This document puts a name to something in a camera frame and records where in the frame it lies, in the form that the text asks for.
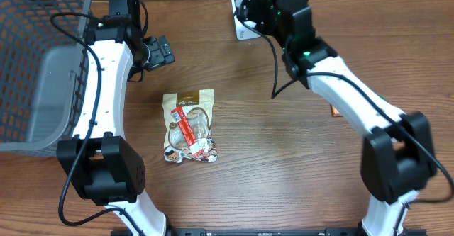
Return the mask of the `brown cookie bag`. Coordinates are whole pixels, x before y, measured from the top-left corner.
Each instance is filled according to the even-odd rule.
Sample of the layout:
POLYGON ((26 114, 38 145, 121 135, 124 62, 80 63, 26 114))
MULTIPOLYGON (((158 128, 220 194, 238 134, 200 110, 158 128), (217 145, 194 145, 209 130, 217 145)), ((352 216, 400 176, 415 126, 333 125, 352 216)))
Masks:
POLYGON ((211 129, 214 98, 213 89, 165 94, 163 96, 162 108, 166 126, 165 161, 181 163, 186 159, 199 162, 215 162, 217 160, 218 153, 211 129), (204 147, 204 152, 198 159, 193 158, 178 124, 172 117, 172 110, 176 107, 182 107, 196 139, 204 147))

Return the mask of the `red snack stick packet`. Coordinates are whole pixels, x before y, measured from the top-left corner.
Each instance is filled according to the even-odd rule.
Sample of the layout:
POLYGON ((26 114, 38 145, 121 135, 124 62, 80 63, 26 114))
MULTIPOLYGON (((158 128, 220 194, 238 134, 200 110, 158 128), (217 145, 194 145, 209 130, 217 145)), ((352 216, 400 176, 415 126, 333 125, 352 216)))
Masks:
POLYGON ((190 153, 194 159, 198 159, 201 154, 204 152, 204 147, 199 144, 196 136, 189 124, 187 116, 182 109, 182 107, 176 107, 172 110, 172 117, 175 122, 178 124, 186 143, 189 146, 190 153))

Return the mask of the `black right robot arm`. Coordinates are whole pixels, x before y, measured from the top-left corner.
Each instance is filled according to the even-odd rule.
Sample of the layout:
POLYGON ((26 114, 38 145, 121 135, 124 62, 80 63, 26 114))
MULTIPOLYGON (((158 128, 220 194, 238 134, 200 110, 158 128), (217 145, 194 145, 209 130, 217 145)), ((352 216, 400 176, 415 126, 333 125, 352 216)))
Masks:
POLYGON ((317 36, 309 0, 232 2, 237 22, 282 48, 291 80, 335 106, 361 137, 360 174, 370 201, 353 234, 410 235, 405 216, 437 172, 427 118, 391 105, 350 71, 317 36))

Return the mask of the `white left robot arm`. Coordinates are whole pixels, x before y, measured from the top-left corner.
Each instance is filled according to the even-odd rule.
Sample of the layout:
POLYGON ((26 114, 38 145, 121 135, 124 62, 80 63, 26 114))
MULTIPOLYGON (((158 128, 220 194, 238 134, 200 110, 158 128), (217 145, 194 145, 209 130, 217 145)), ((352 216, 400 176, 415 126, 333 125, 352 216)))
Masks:
POLYGON ((128 228, 125 235, 175 234, 146 193, 143 159, 124 133, 127 83, 135 74, 175 62, 166 37, 145 35, 148 22, 140 17, 147 13, 141 0, 109 0, 109 12, 101 18, 79 14, 88 20, 83 38, 68 35, 86 51, 88 72, 72 138, 59 141, 56 150, 67 174, 57 210, 65 225, 79 226, 115 213, 128 228), (64 204, 71 186, 80 198, 103 209, 79 221, 66 219, 64 204))

